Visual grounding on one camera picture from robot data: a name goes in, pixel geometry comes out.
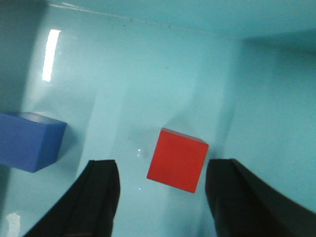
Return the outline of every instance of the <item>teal surface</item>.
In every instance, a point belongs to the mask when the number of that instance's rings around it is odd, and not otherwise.
[[[268,46],[253,40],[315,28],[309,13],[315,5],[304,3],[293,16],[300,22],[269,23],[253,32],[263,15],[244,30],[234,21],[226,24],[230,31],[212,31],[204,27],[211,23],[202,24],[194,13],[201,6],[187,7],[196,16],[186,15],[179,2],[175,15],[177,5],[162,2],[164,15],[145,1],[137,4],[148,11],[111,1],[95,6],[2,1],[1,111],[34,112],[69,126],[54,165],[35,174],[0,166],[0,236],[22,236],[89,159],[118,163],[121,198],[113,237],[216,236],[204,194],[206,163],[195,194],[146,179],[162,127],[203,139],[210,144],[207,159],[237,158],[316,211],[315,53],[279,47],[293,47],[282,41]],[[284,7],[271,14],[292,9]],[[248,10],[255,17],[256,11]],[[226,14],[218,12],[213,21]],[[47,79],[43,67],[53,50],[46,46],[52,29],[58,35],[53,31],[57,42]],[[214,34],[237,30],[244,32]],[[304,49],[313,47],[311,41]]]

